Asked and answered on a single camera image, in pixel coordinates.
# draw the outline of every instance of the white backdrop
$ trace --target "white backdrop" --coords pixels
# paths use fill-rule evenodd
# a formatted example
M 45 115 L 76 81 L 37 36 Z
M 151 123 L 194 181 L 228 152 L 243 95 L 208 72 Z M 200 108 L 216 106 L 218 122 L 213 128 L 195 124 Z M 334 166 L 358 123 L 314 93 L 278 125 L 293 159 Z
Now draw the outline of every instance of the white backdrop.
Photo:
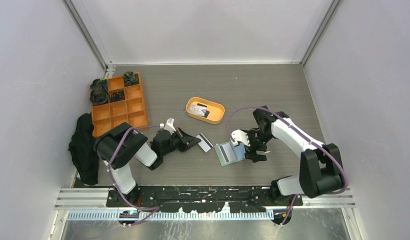
M 0 1 L 0 240 L 50 236 L 75 170 L 68 144 L 102 75 L 62 1 Z
M 410 239 L 410 0 L 343 1 L 305 72 L 367 239 Z
M 331 0 L 75 0 L 114 64 L 298 63 Z

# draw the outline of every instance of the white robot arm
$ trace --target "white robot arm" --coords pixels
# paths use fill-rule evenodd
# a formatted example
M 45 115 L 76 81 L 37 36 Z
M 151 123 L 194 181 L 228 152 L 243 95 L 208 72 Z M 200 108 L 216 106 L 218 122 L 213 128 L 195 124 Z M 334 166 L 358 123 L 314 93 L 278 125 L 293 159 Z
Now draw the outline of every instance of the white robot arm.
M 298 128 L 288 115 L 283 112 L 278 114 L 282 116 L 282 119 L 257 109 L 253 115 L 259 128 L 253 128 L 249 131 L 238 129 L 231 134 L 233 145 L 237 146 L 239 143 L 243 143 L 246 150 L 245 158 L 251 159 L 254 163 L 266 161 L 266 156 L 258 154 L 258 152 L 265 152 L 267 150 L 266 144 L 273 138 L 280 139 L 300 158 L 298 175 L 280 178 L 271 183 L 275 197 L 306 194 L 313 198 L 342 188 L 343 179 L 339 169 L 317 147 L 305 141 L 303 136 L 325 148 L 330 154 L 336 155 L 335 157 L 341 165 L 337 146 L 334 144 L 325 145 L 315 140 Z M 326 167 L 320 168 L 319 162 L 326 164 Z
M 153 141 L 147 142 L 147 137 L 141 132 L 132 131 L 127 135 L 115 159 L 111 163 L 112 178 L 121 192 L 128 196 L 131 202 L 138 199 L 137 183 L 131 174 L 130 160 L 136 158 L 150 170 L 156 169 L 163 162 L 163 156 L 178 149 L 185 152 L 200 142 L 200 139 L 190 136 L 173 126 L 174 119 L 169 118 L 166 124 L 161 124 Z M 106 166 L 114 154 L 125 132 L 131 126 L 124 122 L 116 128 L 100 136 L 94 150 L 99 154 Z

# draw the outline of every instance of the orange compartment tray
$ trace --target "orange compartment tray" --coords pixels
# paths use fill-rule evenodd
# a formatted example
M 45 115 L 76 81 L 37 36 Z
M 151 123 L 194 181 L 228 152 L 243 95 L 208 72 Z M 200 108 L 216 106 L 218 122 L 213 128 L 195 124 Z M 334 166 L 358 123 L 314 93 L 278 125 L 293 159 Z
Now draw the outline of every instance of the orange compartment tray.
M 100 137 L 122 123 L 129 123 L 131 126 L 138 128 L 149 125 L 141 76 L 139 72 L 135 74 L 138 75 L 139 84 L 132 86 L 124 86 L 122 76 L 108 79 L 109 94 L 116 91 L 124 91 L 124 99 L 92 107 L 91 118 L 94 125 L 93 136 L 95 138 Z
M 189 112 L 189 107 L 190 105 L 197 105 L 197 104 L 203 104 L 207 106 L 207 110 L 209 111 L 208 117 L 204 116 L 199 116 L 194 113 Z M 223 105 L 209 101 L 200 97 L 192 97 L 186 105 L 186 111 L 187 115 L 191 116 L 194 119 L 198 119 L 210 124 L 219 124 L 222 121 L 222 117 L 224 116 L 225 113 L 225 108 Z

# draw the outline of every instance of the wooden tabletop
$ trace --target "wooden tabletop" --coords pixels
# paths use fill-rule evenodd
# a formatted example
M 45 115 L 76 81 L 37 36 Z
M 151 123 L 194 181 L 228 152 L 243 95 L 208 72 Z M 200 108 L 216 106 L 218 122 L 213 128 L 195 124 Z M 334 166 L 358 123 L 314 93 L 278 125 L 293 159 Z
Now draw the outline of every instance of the wooden tabletop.
M 212 144 L 229 141 L 225 128 L 230 114 L 242 107 L 267 105 L 283 111 L 300 128 L 323 142 L 303 68 L 298 64 L 269 65 L 120 65 L 113 76 L 140 72 L 150 125 L 174 118 L 174 126 L 189 135 L 203 133 Z M 212 125 L 187 116 L 186 103 L 192 97 L 207 99 L 225 107 L 223 121 Z M 256 128 L 253 110 L 240 111 L 230 121 L 230 131 Z M 158 128 L 144 132 L 151 141 Z M 268 143 L 267 161 L 245 159 L 221 166 L 215 149 L 204 153 L 199 146 L 187 152 L 172 152 L 150 171 L 137 160 L 131 171 L 140 185 L 269 185 L 272 180 L 299 172 L 299 159 L 280 140 Z M 101 163 L 99 184 L 111 184 Z

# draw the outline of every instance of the black fabric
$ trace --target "black fabric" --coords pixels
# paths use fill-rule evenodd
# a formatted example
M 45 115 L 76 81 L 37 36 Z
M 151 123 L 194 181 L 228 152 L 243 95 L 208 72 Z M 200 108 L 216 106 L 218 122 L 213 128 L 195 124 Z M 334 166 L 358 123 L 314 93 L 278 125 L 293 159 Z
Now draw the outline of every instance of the black fabric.
M 95 138 L 91 122 L 91 114 L 85 113 L 78 118 L 72 140 L 69 143 L 69 151 L 72 162 L 80 174 L 81 181 L 88 185 L 95 185 L 99 178 L 99 156 L 93 150 Z

